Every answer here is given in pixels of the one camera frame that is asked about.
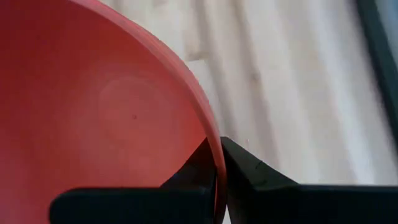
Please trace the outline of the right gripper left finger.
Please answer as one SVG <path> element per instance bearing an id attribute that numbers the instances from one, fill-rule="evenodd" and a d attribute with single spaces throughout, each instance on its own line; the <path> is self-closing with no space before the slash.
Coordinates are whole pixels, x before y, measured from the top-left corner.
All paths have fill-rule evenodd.
<path id="1" fill-rule="evenodd" d="M 160 187 L 79 188 L 50 204 L 51 224 L 213 223 L 216 169 L 207 140 Z"/>

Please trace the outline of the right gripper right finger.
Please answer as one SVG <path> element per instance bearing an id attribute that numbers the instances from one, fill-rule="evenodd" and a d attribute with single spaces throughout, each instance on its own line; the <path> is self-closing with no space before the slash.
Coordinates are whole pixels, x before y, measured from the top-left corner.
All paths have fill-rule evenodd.
<path id="1" fill-rule="evenodd" d="M 397 187 L 300 184 L 221 138 L 232 223 L 397 223 Z"/>

